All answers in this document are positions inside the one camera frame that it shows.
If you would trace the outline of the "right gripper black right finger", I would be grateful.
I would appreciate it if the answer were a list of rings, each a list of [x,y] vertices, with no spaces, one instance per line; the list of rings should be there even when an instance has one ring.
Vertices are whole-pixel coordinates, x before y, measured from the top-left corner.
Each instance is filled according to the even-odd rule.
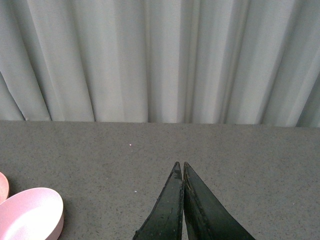
[[[253,240],[189,163],[183,166],[184,215],[190,240]]]

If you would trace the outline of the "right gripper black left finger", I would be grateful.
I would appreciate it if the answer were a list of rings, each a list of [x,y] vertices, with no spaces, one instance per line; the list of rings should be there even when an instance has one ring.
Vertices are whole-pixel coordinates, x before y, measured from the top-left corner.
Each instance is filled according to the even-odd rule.
[[[180,163],[175,162],[147,219],[134,240],[180,240],[183,228],[184,191]]]

